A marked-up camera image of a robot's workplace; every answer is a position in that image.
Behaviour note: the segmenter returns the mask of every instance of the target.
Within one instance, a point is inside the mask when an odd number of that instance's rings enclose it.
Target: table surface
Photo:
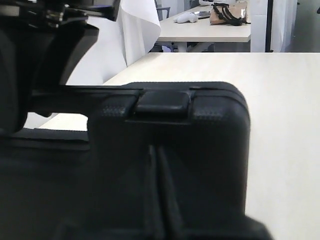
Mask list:
[[[212,6],[197,6],[186,12],[211,11],[211,9]],[[250,4],[248,4],[248,13],[250,13]],[[160,22],[159,42],[246,43],[251,38],[250,24],[242,26],[210,25],[209,18],[199,19],[195,23],[174,23],[173,19],[176,16]]]
[[[320,239],[320,54],[150,53],[107,82],[225,81],[251,115],[246,212],[279,240]],[[59,114],[42,128],[86,130]]]

